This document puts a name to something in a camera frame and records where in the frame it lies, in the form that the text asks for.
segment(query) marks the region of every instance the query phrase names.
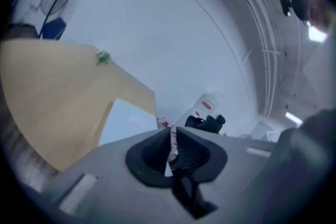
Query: green plant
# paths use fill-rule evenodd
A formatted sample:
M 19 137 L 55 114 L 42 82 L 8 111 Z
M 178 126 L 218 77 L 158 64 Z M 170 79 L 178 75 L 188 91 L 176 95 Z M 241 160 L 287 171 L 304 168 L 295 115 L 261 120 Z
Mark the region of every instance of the green plant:
M 112 60 L 111 60 L 111 56 L 110 54 L 103 50 L 103 51 L 100 51 L 99 53 L 97 53 L 97 58 L 98 58 L 98 62 L 97 64 L 99 63 L 110 63 Z

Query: wall-mounted lamp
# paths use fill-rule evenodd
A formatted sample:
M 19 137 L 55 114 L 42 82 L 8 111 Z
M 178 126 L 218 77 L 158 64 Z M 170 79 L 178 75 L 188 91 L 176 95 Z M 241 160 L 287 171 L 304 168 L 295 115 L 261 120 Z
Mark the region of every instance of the wall-mounted lamp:
M 282 12 L 285 16 L 290 17 L 290 8 L 292 8 L 292 3 L 290 0 L 280 0 L 280 4 L 282 7 Z
M 288 118 L 289 120 L 295 122 L 296 125 L 297 125 L 297 127 L 299 127 L 303 123 L 302 119 L 299 119 L 298 117 L 294 116 L 293 114 L 291 114 L 289 112 L 286 113 L 286 118 Z

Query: ceiling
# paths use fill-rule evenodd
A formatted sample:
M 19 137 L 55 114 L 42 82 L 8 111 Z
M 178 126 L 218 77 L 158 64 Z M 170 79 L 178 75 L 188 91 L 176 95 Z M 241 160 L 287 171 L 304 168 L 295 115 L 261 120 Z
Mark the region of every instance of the ceiling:
M 302 69 L 321 44 L 311 41 L 308 27 L 292 12 L 291 17 L 282 13 L 279 0 L 269 0 L 274 13 L 274 32 L 277 37 L 278 76 L 272 115 L 289 111 L 298 117 L 317 113 L 321 106 Z

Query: wooden table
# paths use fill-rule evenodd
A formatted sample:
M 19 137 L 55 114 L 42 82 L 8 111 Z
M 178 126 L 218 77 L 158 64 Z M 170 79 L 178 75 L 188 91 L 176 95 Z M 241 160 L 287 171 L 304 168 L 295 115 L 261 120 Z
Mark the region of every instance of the wooden table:
M 53 40 L 1 43 L 9 110 L 28 143 L 59 171 L 98 146 L 100 123 L 116 98 L 155 115 L 154 92 L 115 64 L 96 65 L 96 53 Z

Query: red label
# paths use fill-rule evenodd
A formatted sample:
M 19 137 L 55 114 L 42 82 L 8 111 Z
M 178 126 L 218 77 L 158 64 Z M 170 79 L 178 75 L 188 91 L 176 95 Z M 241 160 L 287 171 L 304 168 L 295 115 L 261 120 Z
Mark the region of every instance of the red label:
M 208 110 L 211 109 L 211 106 L 205 101 L 202 101 L 202 105 L 205 106 Z
M 176 133 L 175 132 L 172 132 L 173 133 L 173 137 L 174 137 L 174 145 L 177 145 L 176 143 Z

